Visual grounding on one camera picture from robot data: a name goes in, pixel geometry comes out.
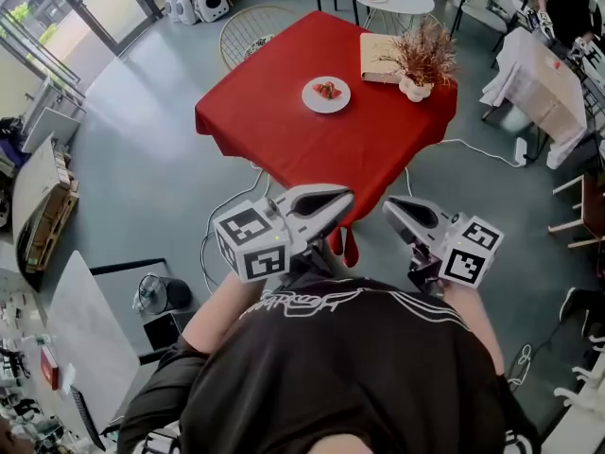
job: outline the wire chair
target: wire chair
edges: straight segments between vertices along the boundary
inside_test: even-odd
[[[220,55],[233,70],[263,38],[273,37],[297,20],[296,13],[275,5],[257,5],[237,12],[220,32]]]

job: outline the potted plant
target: potted plant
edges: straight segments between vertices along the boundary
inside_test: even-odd
[[[429,97],[433,86],[447,84],[456,70],[456,53],[447,32],[428,17],[417,31],[390,40],[391,49],[379,61],[394,62],[401,76],[399,89],[410,101]]]

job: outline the white vase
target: white vase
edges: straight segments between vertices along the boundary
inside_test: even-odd
[[[408,76],[402,76],[399,81],[399,90],[412,102],[420,102],[425,97],[429,97],[433,86],[433,83],[417,86]]]

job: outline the wooden chair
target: wooden chair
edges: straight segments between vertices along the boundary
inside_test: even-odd
[[[605,234],[605,199],[603,193],[598,189],[596,179],[590,175],[580,175],[571,182],[555,188],[552,194],[557,195],[576,183],[581,186],[581,202],[574,205],[572,209],[580,210],[580,217],[572,222],[548,226],[548,232],[554,234],[582,225],[594,238],[572,242],[567,245],[569,249],[595,244],[605,239],[603,236]]]

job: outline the white cable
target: white cable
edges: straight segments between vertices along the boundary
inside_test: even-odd
[[[511,383],[512,385],[523,385],[523,382],[526,381],[527,372],[529,372],[529,368],[531,367],[531,353],[531,345],[529,343],[523,345],[523,349],[521,350],[521,357],[519,357],[519,359],[517,360],[517,365],[523,366],[527,364],[527,367],[523,371],[521,378],[509,378],[509,383]]]
[[[413,197],[412,187],[409,184],[409,171],[407,170],[407,166],[406,166],[406,182],[407,182],[407,193],[409,194],[410,197]]]
[[[251,192],[252,190],[254,190],[256,188],[256,185],[258,185],[258,182],[260,181],[261,176],[264,173],[264,170],[262,170],[259,166],[256,166],[252,162],[251,162],[251,166],[254,169],[260,170],[258,172],[258,175],[256,176],[256,180],[254,181],[254,184],[250,188],[246,188],[246,190],[242,190],[241,192],[237,192],[235,195],[233,195],[232,197],[226,199],[220,205],[218,205],[217,207],[215,207],[215,209],[208,216],[208,220],[206,221],[206,234],[204,236],[204,239],[201,241],[201,247],[199,248],[199,262],[201,263],[201,271],[202,271],[202,273],[204,275],[204,283],[206,284],[206,288],[208,289],[208,292],[210,292],[210,294],[212,294],[213,291],[211,290],[210,285],[208,284],[208,279],[210,279],[213,283],[215,283],[218,286],[218,284],[216,283],[216,281],[214,279],[212,279],[211,277],[208,276],[208,272],[206,271],[206,265],[204,263],[204,249],[206,248],[206,243],[208,242],[208,239],[210,238],[210,236],[212,236],[214,234],[214,232],[210,232],[210,221],[212,220],[213,215],[221,207],[224,207],[225,205],[227,205],[227,203],[230,203],[231,201],[234,201],[238,197],[241,197],[242,195],[244,195],[244,194],[246,194],[248,192]],[[267,175],[267,188],[265,188],[265,193],[263,194],[263,198],[267,196],[267,193],[268,193],[268,190],[270,188],[270,185],[271,185],[271,177],[270,177],[270,175]]]
[[[468,143],[466,143],[464,140],[461,140],[459,138],[454,138],[454,139],[451,139],[451,140],[443,140],[443,141],[441,141],[439,143],[436,143],[435,145],[440,145],[441,143],[461,143],[462,145],[464,145],[467,148],[470,148],[470,149],[472,149],[474,151],[478,151],[479,153],[484,154],[485,156],[489,156],[490,158],[495,158],[497,160],[500,160],[500,161],[506,163],[507,165],[512,166],[513,168],[519,168],[519,167],[523,166],[523,165],[520,165],[520,164],[511,163],[510,161],[502,158],[501,156],[492,155],[492,154],[488,153],[487,151],[483,151],[482,149],[472,147],[471,145],[469,145]]]

